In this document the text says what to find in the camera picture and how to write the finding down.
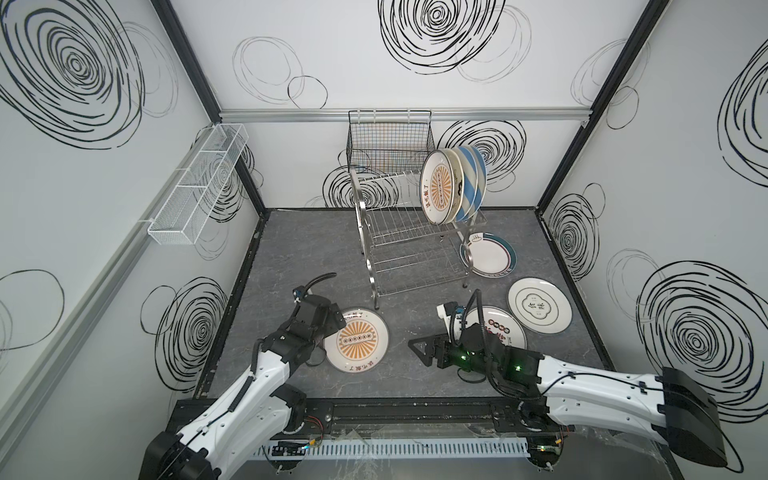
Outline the orange sunburst plate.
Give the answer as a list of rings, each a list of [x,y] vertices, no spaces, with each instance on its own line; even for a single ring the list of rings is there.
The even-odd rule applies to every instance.
[[[383,317],[367,308],[342,311],[346,326],[324,340],[326,358],[339,371],[359,374],[373,369],[389,347],[389,330]]]
[[[454,215],[455,180],[446,149],[435,150],[425,159],[420,175],[420,202],[429,223],[444,225]]]

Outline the cream floral plate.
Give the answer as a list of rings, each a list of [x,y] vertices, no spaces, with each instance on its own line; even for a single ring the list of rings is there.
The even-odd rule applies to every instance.
[[[451,163],[453,169],[453,176],[455,180],[455,199],[454,199],[454,215],[453,222],[458,222],[463,215],[463,202],[464,202],[464,189],[465,189],[465,175],[463,165],[460,157],[451,149],[445,151],[447,157]]]

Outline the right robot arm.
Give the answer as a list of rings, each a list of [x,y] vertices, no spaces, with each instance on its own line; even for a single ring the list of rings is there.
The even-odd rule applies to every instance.
[[[584,426],[638,435],[691,462],[741,474],[728,455],[736,450],[721,427],[718,404],[687,373],[629,374],[584,367],[520,348],[512,331],[484,306],[475,290],[468,302],[437,308],[442,333],[409,341],[425,366],[478,374],[511,400],[534,431]]]

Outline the white plate red characters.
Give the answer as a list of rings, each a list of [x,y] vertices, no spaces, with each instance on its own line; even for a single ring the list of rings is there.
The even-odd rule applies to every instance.
[[[499,307],[484,306],[483,316],[488,333],[497,336],[505,346],[527,348],[524,329],[511,313]],[[468,309],[462,319],[454,322],[455,339],[459,340],[464,330],[478,323],[477,308]]]

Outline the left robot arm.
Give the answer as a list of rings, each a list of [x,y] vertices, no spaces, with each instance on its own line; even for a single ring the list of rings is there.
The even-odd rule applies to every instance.
[[[323,341],[346,327],[338,305],[313,294],[322,274],[294,289],[288,320],[256,341],[250,366],[203,413],[148,445],[141,479],[230,479],[274,435],[301,429],[306,394],[288,384]]]

